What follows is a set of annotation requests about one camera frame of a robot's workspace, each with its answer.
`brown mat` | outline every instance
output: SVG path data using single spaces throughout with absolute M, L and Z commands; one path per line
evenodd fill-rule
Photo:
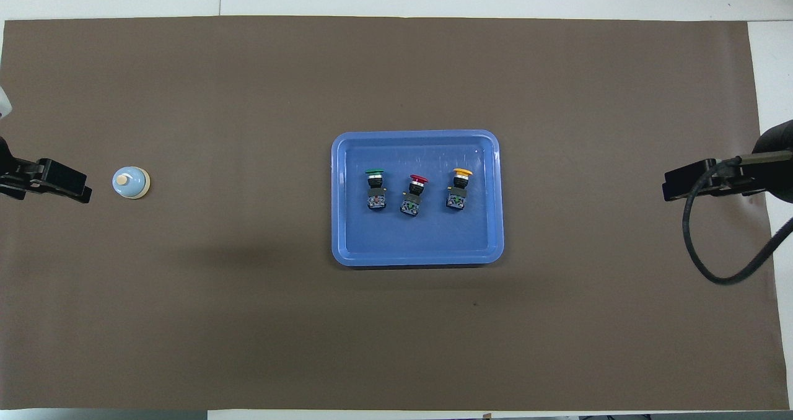
M 787 408 L 771 265 L 705 281 L 660 193 L 759 135 L 744 23 L 186 17 L 5 41 L 2 135 L 94 197 L 0 200 L 0 408 Z M 333 139 L 467 128 L 501 141 L 504 256 L 336 264 Z M 128 164 L 143 200 L 111 189 Z M 695 212 L 724 274 L 768 239 L 762 196 Z

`blue tray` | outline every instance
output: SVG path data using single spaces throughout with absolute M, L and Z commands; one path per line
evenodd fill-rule
M 386 208 L 366 206 L 364 171 L 385 169 Z M 465 209 L 445 206 L 454 168 L 473 172 Z M 400 212 L 409 175 L 426 177 L 419 214 Z M 331 148 L 331 249 L 349 267 L 489 264 L 504 251 L 501 161 L 487 130 L 348 132 Z

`light blue round object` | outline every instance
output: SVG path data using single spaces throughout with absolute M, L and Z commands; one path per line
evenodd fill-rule
M 113 189 L 125 199 L 139 199 L 146 195 L 151 178 L 148 173 L 135 166 L 125 166 L 113 174 Z

